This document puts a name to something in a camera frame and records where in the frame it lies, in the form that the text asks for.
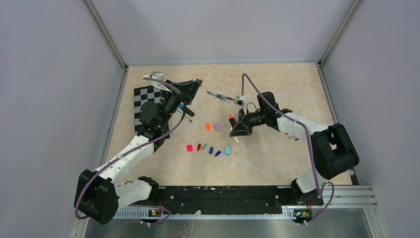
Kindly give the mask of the black orange cap highlighter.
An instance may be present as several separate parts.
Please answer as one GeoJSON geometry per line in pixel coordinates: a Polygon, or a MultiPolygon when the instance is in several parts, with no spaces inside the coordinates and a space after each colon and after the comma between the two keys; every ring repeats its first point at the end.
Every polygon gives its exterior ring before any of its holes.
{"type": "Polygon", "coordinates": [[[234,116],[229,114],[228,117],[229,117],[229,123],[230,123],[231,127],[234,127],[234,125],[236,124],[236,120],[235,120],[234,116]]]}

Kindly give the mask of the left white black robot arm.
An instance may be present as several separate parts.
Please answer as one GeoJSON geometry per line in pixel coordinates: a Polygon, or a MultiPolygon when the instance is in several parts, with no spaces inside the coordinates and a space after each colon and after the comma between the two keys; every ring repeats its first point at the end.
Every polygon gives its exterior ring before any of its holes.
{"type": "Polygon", "coordinates": [[[137,201],[144,201],[147,205],[158,201],[159,192],[153,188],[150,179],[139,179],[126,185],[121,183],[141,161],[155,153],[181,124],[179,121],[172,128],[168,127],[180,104],[184,105],[182,118],[194,115],[187,107],[203,82],[200,79],[163,81],[150,76],[143,79],[154,82],[155,88],[162,87],[161,99],[159,102],[145,101],[141,105],[140,127],[125,148],[102,166],[93,171],[84,170],[80,174],[74,200],[74,214],[78,220],[91,218],[104,225],[120,208],[137,201]]]}

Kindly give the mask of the light blue highlighter cap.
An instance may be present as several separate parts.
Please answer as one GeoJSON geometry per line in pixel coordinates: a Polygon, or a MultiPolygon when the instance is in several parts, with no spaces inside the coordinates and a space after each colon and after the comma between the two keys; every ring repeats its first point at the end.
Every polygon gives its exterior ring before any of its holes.
{"type": "Polygon", "coordinates": [[[225,155],[225,156],[229,156],[229,155],[230,155],[230,153],[231,153],[231,147],[230,147],[230,146],[226,146],[226,147],[224,148],[224,155],[225,155]]]}

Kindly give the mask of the lilac highlighter cap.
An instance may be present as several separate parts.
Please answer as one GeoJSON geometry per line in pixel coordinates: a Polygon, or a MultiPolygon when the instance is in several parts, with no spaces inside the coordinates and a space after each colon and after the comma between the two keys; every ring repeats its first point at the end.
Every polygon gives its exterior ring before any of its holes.
{"type": "Polygon", "coordinates": [[[216,131],[220,131],[220,127],[219,127],[218,123],[214,123],[213,126],[214,126],[214,129],[216,131]]]}

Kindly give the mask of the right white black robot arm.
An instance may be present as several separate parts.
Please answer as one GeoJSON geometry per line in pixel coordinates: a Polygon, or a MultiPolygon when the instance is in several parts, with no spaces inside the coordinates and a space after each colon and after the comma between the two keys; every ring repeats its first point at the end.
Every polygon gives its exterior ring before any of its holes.
{"type": "Polygon", "coordinates": [[[311,192],[337,175],[355,167],[360,159],[344,125],[310,121],[289,109],[279,109],[271,92],[257,96],[259,107],[250,112],[245,104],[232,118],[230,137],[249,136],[256,126],[266,125],[278,132],[309,143],[311,169],[293,180],[290,197],[304,204],[311,192]]]}

